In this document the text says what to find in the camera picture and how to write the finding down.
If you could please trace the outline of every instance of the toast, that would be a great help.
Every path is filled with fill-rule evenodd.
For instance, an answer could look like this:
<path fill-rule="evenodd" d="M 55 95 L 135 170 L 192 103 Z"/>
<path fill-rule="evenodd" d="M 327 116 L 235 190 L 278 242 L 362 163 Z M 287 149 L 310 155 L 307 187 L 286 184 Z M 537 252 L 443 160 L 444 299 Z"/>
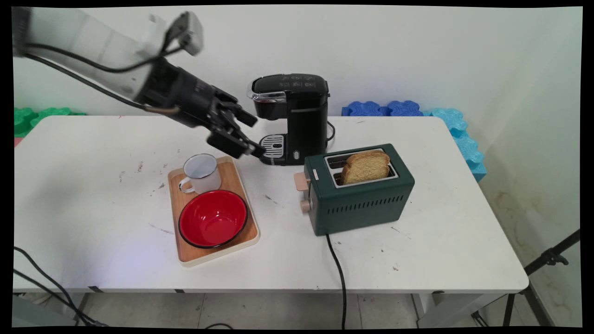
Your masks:
<path fill-rule="evenodd" d="M 342 169 L 342 184 L 353 184 L 385 178 L 390 172 L 390 157 L 382 151 L 373 150 L 351 155 Z"/>

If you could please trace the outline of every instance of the green toaster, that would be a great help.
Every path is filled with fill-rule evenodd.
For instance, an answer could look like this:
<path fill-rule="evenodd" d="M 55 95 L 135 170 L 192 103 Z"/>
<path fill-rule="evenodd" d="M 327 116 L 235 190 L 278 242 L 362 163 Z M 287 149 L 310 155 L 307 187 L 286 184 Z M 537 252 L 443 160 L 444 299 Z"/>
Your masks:
<path fill-rule="evenodd" d="M 369 150 L 388 154 L 388 176 L 343 185 L 346 159 Z M 415 179 L 394 146 L 383 144 L 308 156 L 304 172 L 295 174 L 295 185 L 304 193 L 301 209 L 309 214 L 314 233 L 325 235 L 398 220 Z"/>

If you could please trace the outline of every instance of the black coffee maker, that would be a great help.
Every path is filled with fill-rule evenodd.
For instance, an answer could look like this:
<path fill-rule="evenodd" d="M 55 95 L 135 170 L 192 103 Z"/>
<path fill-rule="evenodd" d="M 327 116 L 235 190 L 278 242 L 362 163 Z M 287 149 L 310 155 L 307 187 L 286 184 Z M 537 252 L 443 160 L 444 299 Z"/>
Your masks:
<path fill-rule="evenodd" d="M 260 161 L 269 165 L 303 165 L 306 156 L 326 152 L 328 82 L 313 74 L 275 74 L 249 85 L 258 117 L 287 119 L 286 134 L 260 140 L 266 152 Z"/>

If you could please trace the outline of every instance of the toaster slot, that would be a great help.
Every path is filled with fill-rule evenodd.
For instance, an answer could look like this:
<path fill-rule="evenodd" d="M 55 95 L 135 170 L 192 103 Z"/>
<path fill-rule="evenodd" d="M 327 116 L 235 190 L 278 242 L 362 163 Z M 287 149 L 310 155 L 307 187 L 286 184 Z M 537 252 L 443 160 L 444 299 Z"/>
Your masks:
<path fill-rule="evenodd" d="M 343 185 L 342 184 L 342 172 L 340 173 L 334 173 L 332 176 L 334 177 L 334 184 L 338 187 L 348 187 L 349 185 L 356 185 L 356 184 L 364 184 L 364 183 L 369 183 L 369 182 L 376 182 L 376 181 L 381 181 L 384 179 L 391 179 L 394 178 L 396 176 L 396 173 L 394 172 L 394 169 L 392 168 L 392 165 L 388 165 L 388 168 L 390 169 L 390 171 L 388 172 L 388 176 L 385 178 L 381 178 L 381 179 L 376 179 L 373 181 L 366 181 L 366 182 L 359 182 L 359 183 L 353 183 L 353 184 L 348 184 L 348 185 Z"/>
<path fill-rule="evenodd" d="M 351 187 L 353 185 L 378 182 L 378 181 L 383 181 L 383 180 L 386 180 L 386 179 L 392 179 L 392 178 L 397 178 L 398 177 L 398 173 L 394 169 L 394 166 L 392 165 L 392 162 L 390 162 L 388 164 L 388 167 L 389 167 L 390 170 L 388 172 L 388 176 L 385 177 L 385 178 L 375 179 L 375 180 L 372 180 L 372 181 L 365 181 L 365 182 L 359 182 L 359 183 L 352 183 L 352 184 L 343 185 L 342 184 L 342 181 L 343 181 L 342 180 L 342 169 L 346 166 L 347 159 L 351 155 L 355 155 L 357 153 L 367 152 L 367 151 L 382 151 L 383 152 L 384 150 L 383 149 L 364 150 L 364 151 L 360 151 L 360 152 L 348 153 L 348 154 L 345 154 L 345 155 L 327 156 L 327 157 L 324 158 L 324 160 L 326 160 L 326 168 L 328 168 L 328 170 L 330 171 L 330 175 L 332 175 L 332 181 L 333 181 L 333 184 L 334 184 L 334 187 L 335 188 Z"/>

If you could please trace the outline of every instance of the black power cord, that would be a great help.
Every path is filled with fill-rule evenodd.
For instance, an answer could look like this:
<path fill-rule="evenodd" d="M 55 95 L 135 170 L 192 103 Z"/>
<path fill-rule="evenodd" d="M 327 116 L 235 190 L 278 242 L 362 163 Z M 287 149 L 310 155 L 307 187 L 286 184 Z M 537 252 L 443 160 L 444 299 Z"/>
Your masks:
<path fill-rule="evenodd" d="M 54 68 L 54 69 L 56 69 L 56 70 L 58 70 L 58 71 L 60 71 L 60 72 L 62 72 L 64 74 L 66 74 L 67 76 L 69 76 L 71 78 L 74 78 L 74 79 L 76 79 L 76 80 L 84 83 L 85 85 L 90 86 L 91 88 L 94 88 L 94 89 L 102 92 L 103 94 L 105 94 L 105 95 L 107 95 L 109 97 L 112 97 L 112 98 L 114 98 L 114 99 L 116 99 L 116 100 L 118 100 L 118 101 L 120 101 L 122 103 L 126 103 L 127 105 L 133 106 L 133 107 L 138 108 L 138 109 L 146 110 L 146 106 L 141 105 L 141 104 L 138 104 L 138 103 L 135 103 L 135 102 L 132 102 L 132 101 L 127 100 L 127 99 L 124 99 L 123 97 L 118 96 L 118 95 L 116 95 L 116 94 L 108 91 L 107 89 L 105 89 L 105 88 L 103 88 L 103 87 L 101 87 L 101 86 L 99 86 L 97 84 L 94 84 L 91 81 L 88 81 L 87 79 L 81 77 L 80 75 L 78 75 L 78 74 L 76 74 L 74 72 L 68 71 L 64 67 L 61 67 L 59 65 L 54 64 L 53 62 L 48 61 L 47 59 L 43 59 L 41 57 L 38 57 L 36 55 L 32 55 L 30 53 L 25 53 L 24 57 L 29 58 L 29 59 L 32 59 L 34 61 L 38 61 L 38 62 L 40 62 L 42 64 L 45 64 L 45 65 L 47 65 L 47 66 L 49 66 L 51 68 Z"/>
<path fill-rule="evenodd" d="M 332 257 L 334 258 L 334 262 L 336 262 L 336 266 L 338 267 L 338 274 L 340 275 L 340 283 L 342 284 L 342 329 L 345 329 L 345 321 L 346 321 L 346 286 L 345 286 L 345 276 L 342 274 L 342 268 L 340 267 L 340 262 L 338 262 L 338 258 L 334 253 L 334 249 L 332 248 L 332 242 L 330 242 L 330 236 L 326 234 L 326 241 L 328 241 L 328 248 L 330 248 L 330 252 L 332 253 Z"/>
<path fill-rule="evenodd" d="M 332 128 L 332 136 L 330 136 L 330 138 L 326 138 L 326 142 L 332 140 L 332 138 L 334 138 L 334 135 L 336 134 L 336 128 L 334 128 L 332 123 L 328 122 L 328 125 Z"/>
<path fill-rule="evenodd" d="M 179 108 L 178 107 L 174 107 L 174 108 L 171 108 L 171 109 L 163 109 L 163 108 L 155 108 L 155 107 L 141 105 L 139 103 L 132 102 L 132 101 L 130 101 L 128 99 L 125 99 L 125 98 L 123 98 L 123 97 L 121 97 L 121 96 L 119 96 L 117 94 L 114 94 L 114 93 L 108 91 L 107 89 L 105 89 L 105 88 L 103 88 L 103 87 L 101 87 L 101 86 L 99 86 L 97 84 L 92 83 L 91 81 L 88 81 L 87 79 L 81 77 L 80 75 L 78 75 L 78 74 L 76 74 L 76 73 L 74 73 L 72 71 L 69 71 L 69 70 L 65 69 L 64 67 L 61 67 L 60 65 L 56 65 L 53 62 L 48 61 L 47 59 L 43 59 L 41 57 L 38 57 L 36 55 L 32 55 L 30 53 L 25 53 L 23 56 L 26 57 L 26 58 L 32 59 L 34 61 L 38 61 L 38 62 L 40 62 L 42 64 L 45 64 L 45 65 L 47 65 L 47 66 L 49 66 L 51 68 L 54 68 L 54 69 L 56 69 L 56 70 L 58 70 L 58 71 L 60 71 L 60 72 L 62 72 L 64 74 L 66 74 L 67 76 L 69 76 L 71 78 L 74 78 L 74 79 L 76 79 L 76 80 L 84 83 L 85 85 L 87 85 L 87 86 L 89 86 L 91 88 L 94 88 L 94 89 L 100 91 L 101 93 L 103 93 L 103 94 L 105 94 L 105 95 L 107 95 L 109 97 L 112 97 L 112 98 L 114 98 L 114 99 L 116 99 L 116 100 L 118 100 L 118 101 L 120 101 L 122 103 L 125 103 L 125 104 L 127 104 L 129 106 L 132 106 L 132 107 L 135 107 L 135 108 L 138 108 L 138 109 L 147 111 L 147 112 L 154 112 L 154 113 L 161 114 L 161 115 L 173 115 L 173 114 L 176 114 L 179 111 Z"/>
<path fill-rule="evenodd" d="M 210 326 L 208 326 L 208 327 L 206 327 L 206 328 L 204 328 L 204 329 L 211 329 L 212 327 L 215 327 L 215 326 L 225 326 L 225 327 L 227 327 L 228 329 L 233 329 L 233 327 L 229 326 L 229 325 L 228 325 L 228 324 L 226 324 L 226 323 L 213 323 L 212 325 L 210 325 Z"/>
<path fill-rule="evenodd" d="M 46 44 L 39 44 L 39 43 L 28 43 L 25 44 L 25 48 L 38 48 L 38 49 L 45 49 L 45 50 L 50 50 L 56 53 L 60 53 L 62 55 L 68 56 L 72 59 L 76 59 L 78 61 L 81 61 L 87 65 L 91 65 L 92 67 L 98 68 L 104 72 L 109 72 L 109 73 L 124 73 L 124 72 L 130 72 L 138 67 L 150 64 L 152 62 L 155 62 L 157 60 L 159 60 L 159 58 L 164 57 L 164 56 L 169 56 L 172 55 L 176 52 L 179 52 L 181 50 L 183 50 L 184 48 L 182 46 L 179 46 L 175 49 L 169 50 L 169 51 L 164 51 L 156 56 L 153 56 L 151 58 L 145 59 L 141 62 L 138 62 L 134 65 L 130 65 L 130 66 L 126 66 L 126 67 L 122 67 L 122 68 L 112 68 L 112 67 L 107 67 L 101 64 L 98 64 L 88 58 L 85 58 L 83 56 L 79 56 L 76 53 L 72 53 L 70 51 L 66 51 L 60 48 L 56 48 L 55 46 L 51 46 L 51 45 L 46 45 Z"/>
<path fill-rule="evenodd" d="M 105 326 L 104 324 L 92 319 L 91 317 L 89 317 L 88 315 L 84 314 L 78 307 L 76 307 L 76 305 L 74 304 L 74 302 L 72 301 L 72 298 L 70 298 L 70 294 L 68 294 L 68 292 L 59 284 L 57 283 L 53 278 L 51 278 L 48 274 L 46 274 L 38 265 L 37 263 L 35 263 L 35 261 L 33 261 L 33 259 L 31 258 L 31 256 L 29 256 L 29 254 L 27 254 L 26 251 L 24 251 L 23 249 L 18 248 L 17 246 L 13 246 L 15 251 L 20 252 L 22 255 L 24 255 L 27 260 L 29 260 L 29 262 L 33 265 L 33 267 L 35 269 L 37 269 L 37 271 L 43 275 L 43 277 L 45 277 L 46 279 L 48 279 L 50 282 L 52 282 L 55 286 L 58 287 L 58 289 L 60 289 L 60 291 L 62 291 L 62 293 L 66 296 L 66 299 L 68 301 L 65 301 L 62 297 L 60 297 L 58 294 L 56 294 L 55 292 L 51 291 L 50 289 L 48 289 L 47 287 L 45 287 L 43 284 L 39 283 L 38 281 L 32 279 L 31 277 L 19 272 L 17 269 L 12 268 L 12 272 L 14 272 L 15 274 L 17 274 L 18 276 L 21 276 L 22 278 L 26 279 L 27 281 L 37 285 L 39 288 L 42 288 L 45 292 L 47 292 L 48 294 L 50 294 L 51 296 L 55 297 L 57 300 L 59 300 L 60 302 L 64 303 L 66 306 L 68 306 L 69 308 L 73 309 L 74 312 L 76 313 L 76 315 L 80 318 L 80 320 L 87 326 Z"/>

